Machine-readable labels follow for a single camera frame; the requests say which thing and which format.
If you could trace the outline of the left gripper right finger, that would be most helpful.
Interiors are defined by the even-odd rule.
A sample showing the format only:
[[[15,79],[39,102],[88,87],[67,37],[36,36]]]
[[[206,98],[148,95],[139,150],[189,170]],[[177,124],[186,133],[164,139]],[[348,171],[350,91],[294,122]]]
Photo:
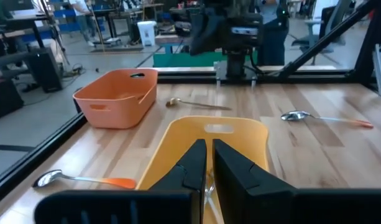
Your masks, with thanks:
[[[213,163],[225,223],[381,224],[381,189],[296,188],[220,139]]]

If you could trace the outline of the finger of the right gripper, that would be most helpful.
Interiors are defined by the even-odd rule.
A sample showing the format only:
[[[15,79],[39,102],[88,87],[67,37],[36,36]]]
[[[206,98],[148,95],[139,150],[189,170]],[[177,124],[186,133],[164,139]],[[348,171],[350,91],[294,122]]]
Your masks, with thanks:
[[[211,51],[207,30],[208,16],[195,14],[191,16],[190,54],[199,55]]]
[[[209,26],[211,30],[208,51],[212,52],[223,47],[225,17],[219,15],[209,16]]]

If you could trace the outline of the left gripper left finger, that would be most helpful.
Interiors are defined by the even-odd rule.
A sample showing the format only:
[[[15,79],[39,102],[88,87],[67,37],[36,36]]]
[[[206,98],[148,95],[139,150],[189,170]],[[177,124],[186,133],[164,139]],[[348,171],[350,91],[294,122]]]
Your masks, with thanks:
[[[202,222],[206,142],[196,140],[147,190],[66,190],[41,200],[36,224],[183,224]]]

